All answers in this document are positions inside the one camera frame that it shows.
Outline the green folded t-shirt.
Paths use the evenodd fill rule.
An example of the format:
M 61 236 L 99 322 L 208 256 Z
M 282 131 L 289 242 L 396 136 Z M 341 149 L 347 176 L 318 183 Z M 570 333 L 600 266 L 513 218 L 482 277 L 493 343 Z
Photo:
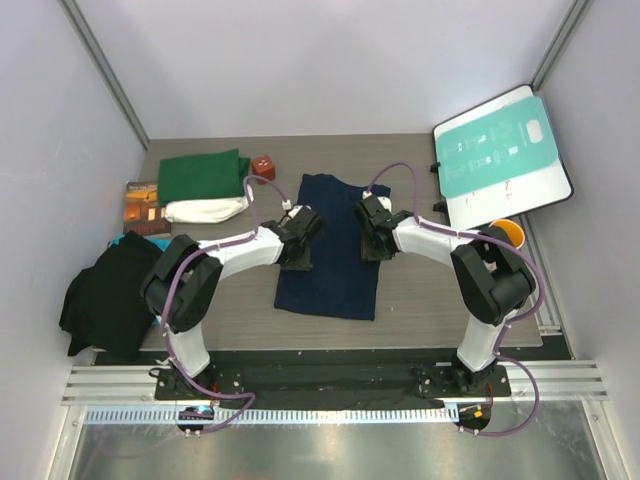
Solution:
M 158 201 L 172 202 L 243 197 L 251 159 L 238 149 L 163 159 L 158 170 Z

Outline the aluminium frame post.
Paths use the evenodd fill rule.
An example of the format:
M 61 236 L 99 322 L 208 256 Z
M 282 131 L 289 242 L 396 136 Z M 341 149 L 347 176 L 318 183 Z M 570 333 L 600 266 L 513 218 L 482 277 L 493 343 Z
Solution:
M 534 92 L 540 91 L 550 77 L 593 3 L 593 0 L 571 2 L 532 76 L 530 86 Z
M 81 43 L 141 147 L 144 151 L 147 151 L 150 145 L 150 138 L 131 101 L 125 93 L 121 82 L 107 58 L 107 55 L 102 49 L 98 38 L 94 34 L 89 22 L 82 12 L 79 3 L 75 0 L 60 0 L 59 5 L 67 16 L 73 29 L 76 31 Z

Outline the red cube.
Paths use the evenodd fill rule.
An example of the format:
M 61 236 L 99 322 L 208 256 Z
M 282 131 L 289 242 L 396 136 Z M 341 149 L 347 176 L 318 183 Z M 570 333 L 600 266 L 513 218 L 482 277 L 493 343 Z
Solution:
M 262 155 L 251 160 L 252 174 L 263 179 L 274 180 L 276 178 L 276 166 L 269 155 Z

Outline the left aluminium frame post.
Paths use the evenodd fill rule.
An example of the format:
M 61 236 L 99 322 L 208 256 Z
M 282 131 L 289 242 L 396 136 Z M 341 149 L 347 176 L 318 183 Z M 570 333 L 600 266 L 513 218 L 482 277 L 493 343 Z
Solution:
M 102 49 L 98 38 L 94 34 L 89 22 L 82 12 L 79 3 L 75 0 L 60 0 L 59 5 L 67 16 L 73 29 L 76 31 L 81 43 L 141 147 L 144 151 L 147 151 L 150 145 L 150 138 L 131 101 L 125 93 L 121 82 L 107 58 L 107 55 Z

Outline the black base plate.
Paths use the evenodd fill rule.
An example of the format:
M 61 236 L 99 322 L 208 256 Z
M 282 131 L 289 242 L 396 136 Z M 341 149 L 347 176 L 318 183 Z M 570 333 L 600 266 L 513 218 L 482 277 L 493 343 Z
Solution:
M 205 400 L 268 410 L 373 410 L 433 406 L 456 397 L 507 398 L 506 369 L 465 375 L 451 349 L 213 351 L 192 380 L 176 367 L 155 367 L 158 400 Z

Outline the black crumpled t-shirt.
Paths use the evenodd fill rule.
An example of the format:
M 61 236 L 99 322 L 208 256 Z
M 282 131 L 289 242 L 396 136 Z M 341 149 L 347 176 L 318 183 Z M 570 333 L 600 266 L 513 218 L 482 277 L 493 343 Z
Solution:
M 67 355 L 97 347 L 120 359 L 137 356 L 155 315 L 140 288 L 162 250 L 129 232 L 70 283 L 59 326 L 71 336 Z

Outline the navy blue t-shirt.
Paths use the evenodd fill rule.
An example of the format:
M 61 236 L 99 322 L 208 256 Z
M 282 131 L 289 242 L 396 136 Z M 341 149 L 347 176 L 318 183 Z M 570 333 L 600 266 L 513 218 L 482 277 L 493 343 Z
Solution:
M 347 320 L 375 319 L 380 264 L 361 259 L 361 230 L 354 207 L 363 187 L 330 174 L 302 176 L 297 202 L 326 222 L 311 248 L 312 269 L 282 270 L 274 307 L 289 312 Z

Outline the white mug orange inside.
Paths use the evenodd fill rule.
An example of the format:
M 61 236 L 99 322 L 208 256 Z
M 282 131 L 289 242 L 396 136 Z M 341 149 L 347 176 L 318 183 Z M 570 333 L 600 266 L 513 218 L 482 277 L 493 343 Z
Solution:
M 523 228 L 513 220 L 498 219 L 493 221 L 491 226 L 502 229 L 516 249 L 521 249 L 526 242 L 526 235 Z

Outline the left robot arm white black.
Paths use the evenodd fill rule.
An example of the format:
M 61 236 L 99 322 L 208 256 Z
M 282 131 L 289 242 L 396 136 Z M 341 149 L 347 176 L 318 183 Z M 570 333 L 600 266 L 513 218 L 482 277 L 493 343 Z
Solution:
M 179 388 L 190 398 L 238 399 L 213 391 L 215 373 L 205 346 L 202 323 L 218 284 L 253 268 L 312 269 L 311 248 L 325 220 L 309 206 L 295 206 L 279 220 L 247 233 L 211 241 L 175 237 L 142 282 L 140 294 L 160 318 L 169 363 Z

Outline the right aluminium frame post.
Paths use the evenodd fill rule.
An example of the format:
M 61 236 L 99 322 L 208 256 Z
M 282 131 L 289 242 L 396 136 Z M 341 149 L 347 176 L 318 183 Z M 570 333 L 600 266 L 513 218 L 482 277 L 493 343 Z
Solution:
M 593 0 L 571 2 L 532 76 L 530 86 L 534 92 L 540 91 L 550 77 L 593 3 Z

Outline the white whiteboard black frame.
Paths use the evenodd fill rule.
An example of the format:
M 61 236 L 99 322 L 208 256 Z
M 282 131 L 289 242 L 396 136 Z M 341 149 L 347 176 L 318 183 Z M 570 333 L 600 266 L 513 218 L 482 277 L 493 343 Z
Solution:
M 521 85 L 462 114 L 437 125 L 433 138 L 463 124 L 493 113 L 534 95 L 529 85 Z M 551 165 L 472 193 L 446 198 L 437 204 L 444 208 L 452 227 L 470 229 L 495 219 L 514 217 L 571 198 L 574 188 L 560 159 Z

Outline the white folded t-shirt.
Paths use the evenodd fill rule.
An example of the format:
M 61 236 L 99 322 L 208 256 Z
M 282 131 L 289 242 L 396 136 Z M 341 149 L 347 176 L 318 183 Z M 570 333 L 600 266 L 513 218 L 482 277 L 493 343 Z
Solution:
M 182 200 L 170 202 L 165 213 L 171 223 L 218 224 L 239 215 L 248 207 L 249 200 L 245 196 Z

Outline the brown cover book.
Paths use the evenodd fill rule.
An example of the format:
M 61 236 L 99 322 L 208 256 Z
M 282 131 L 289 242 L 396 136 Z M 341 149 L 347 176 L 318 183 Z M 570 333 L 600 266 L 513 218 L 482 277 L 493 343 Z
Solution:
M 168 237 L 171 234 L 166 209 L 158 202 L 156 182 L 126 184 L 123 233 L 130 231 L 147 237 Z

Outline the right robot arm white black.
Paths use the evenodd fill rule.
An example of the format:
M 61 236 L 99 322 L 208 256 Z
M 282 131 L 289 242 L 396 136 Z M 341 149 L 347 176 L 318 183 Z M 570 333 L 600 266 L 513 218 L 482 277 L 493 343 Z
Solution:
M 366 194 L 354 213 L 364 261 L 415 254 L 453 270 L 469 321 L 452 359 L 451 380 L 465 395 L 483 389 L 507 326 L 523 316 L 520 309 L 529 297 L 542 291 L 535 266 L 499 226 L 455 231 L 410 211 L 392 213 L 374 194 Z

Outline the teal t-shirt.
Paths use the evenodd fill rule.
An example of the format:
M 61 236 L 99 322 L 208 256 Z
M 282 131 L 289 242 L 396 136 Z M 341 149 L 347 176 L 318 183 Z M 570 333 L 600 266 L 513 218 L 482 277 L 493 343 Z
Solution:
M 113 240 L 111 240 L 108 243 L 108 246 L 111 247 L 113 245 L 118 245 L 124 238 L 125 238 L 124 235 L 119 235 Z M 144 240 L 150 242 L 151 244 L 154 244 L 161 251 L 165 251 L 171 243 L 171 240 L 169 238 L 144 237 Z

